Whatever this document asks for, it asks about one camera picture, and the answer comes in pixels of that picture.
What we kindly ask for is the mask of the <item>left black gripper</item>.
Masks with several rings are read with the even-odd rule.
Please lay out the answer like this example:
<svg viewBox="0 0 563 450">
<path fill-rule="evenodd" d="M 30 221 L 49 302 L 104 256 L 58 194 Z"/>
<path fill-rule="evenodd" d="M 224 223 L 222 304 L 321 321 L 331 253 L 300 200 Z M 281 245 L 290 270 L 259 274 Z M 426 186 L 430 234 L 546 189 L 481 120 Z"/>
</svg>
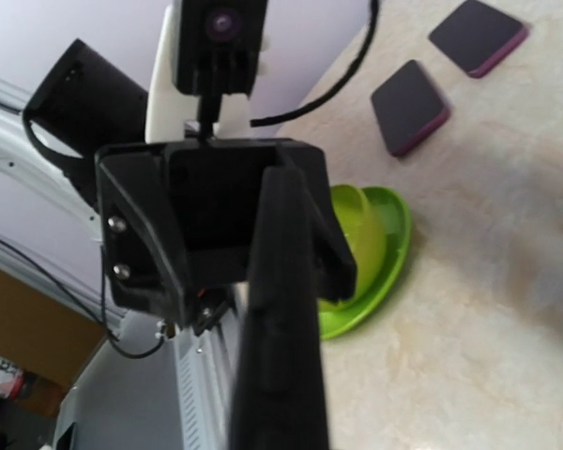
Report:
<svg viewBox="0 0 563 450">
<path fill-rule="evenodd" d="M 121 308 L 188 326 L 199 291 L 244 282 L 264 177 L 297 173 L 314 243 L 317 295 L 356 290 L 357 265 L 332 208 L 324 152 L 291 139 L 118 144 L 96 179 L 104 273 Z"/>
</svg>

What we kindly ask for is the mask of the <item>black phone case horizontal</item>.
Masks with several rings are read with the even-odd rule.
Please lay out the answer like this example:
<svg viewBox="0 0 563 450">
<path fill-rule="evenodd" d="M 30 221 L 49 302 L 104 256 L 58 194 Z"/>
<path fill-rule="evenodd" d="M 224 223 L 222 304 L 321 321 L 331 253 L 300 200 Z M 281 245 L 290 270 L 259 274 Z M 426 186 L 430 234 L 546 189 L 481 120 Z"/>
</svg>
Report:
<svg viewBox="0 0 563 450">
<path fill-rule="evenodd" d="M 305 190 L 297 170 L 264 173 L 230 411 L 230 449 L 329 447 Z"/>
</svg>

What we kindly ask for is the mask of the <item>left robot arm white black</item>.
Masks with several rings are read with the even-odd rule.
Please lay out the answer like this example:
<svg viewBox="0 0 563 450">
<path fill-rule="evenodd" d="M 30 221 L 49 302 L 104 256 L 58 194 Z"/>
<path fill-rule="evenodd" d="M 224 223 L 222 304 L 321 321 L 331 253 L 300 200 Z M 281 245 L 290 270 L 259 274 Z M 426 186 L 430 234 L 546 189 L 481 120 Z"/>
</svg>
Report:
<svg viewBox="0 0 563 450">
<path fill-rule="evenodd" d="M 75 40 L 22 109 L 21 143 L 39 176 L 63 176 L 100 218 L 115 303 L 190 326 L 200 293 L 240 282 L 297 285 L 339 303 L 357 264 L 335 216 L 324 153 L 286 139 L 220 139 L 221 104 L 247 95 L 261 46 L 236 39 L 175 51 L 165 78 L 197 101 L 199 131 L 147 138 L 150 95 Z"/>
</svg>

